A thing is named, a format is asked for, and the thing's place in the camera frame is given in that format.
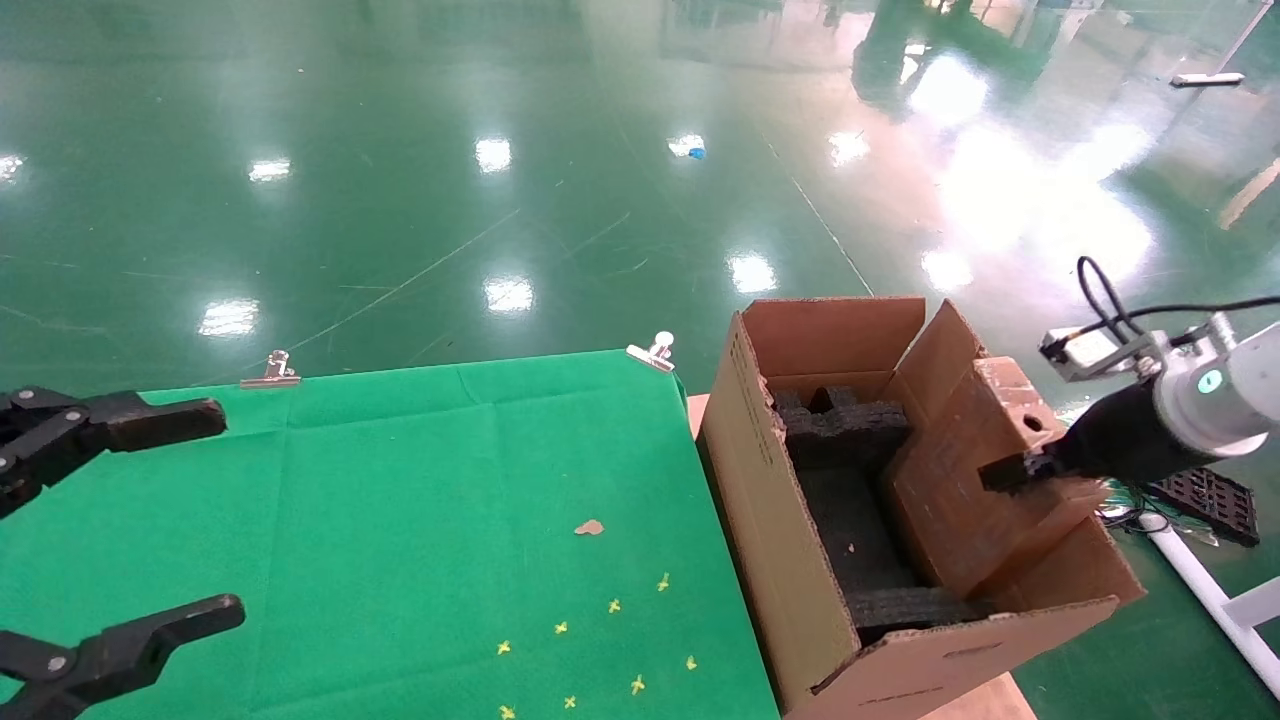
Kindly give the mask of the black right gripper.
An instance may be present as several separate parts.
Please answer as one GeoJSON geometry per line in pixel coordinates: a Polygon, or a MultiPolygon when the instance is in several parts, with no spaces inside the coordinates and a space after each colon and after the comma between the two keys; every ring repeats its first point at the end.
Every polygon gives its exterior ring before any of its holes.
{"type": "Polygon", "coordinates": [[[1156,407],[1155,384],[1139,383],[1093,404],[1044,452],[1014,454],[978,474],[986,491],[1018,495],[1057,475],[1146,486],[1216,461],[1175,437],[1156,407]]]}

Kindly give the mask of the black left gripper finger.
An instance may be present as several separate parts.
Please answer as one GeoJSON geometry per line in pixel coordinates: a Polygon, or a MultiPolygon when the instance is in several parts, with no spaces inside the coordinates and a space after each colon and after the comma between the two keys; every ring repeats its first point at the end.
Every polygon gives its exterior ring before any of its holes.
{"type": "Polygon", "coordinates": [[[214,398],[151,405],[125,391],[87,398],[24,387],[1,400],[1,518],[100,454],[138,452],[227,432],[214,398]]]}
{"type": "Polygon", "coordinates": [[[1,673],[18,682],[3,719],[77,719],[87,708],[147,687],[182,646],[233,630],[246,620],[242,600],[215,594],[104,629],[68,647],[1,633],[1,673]]]}

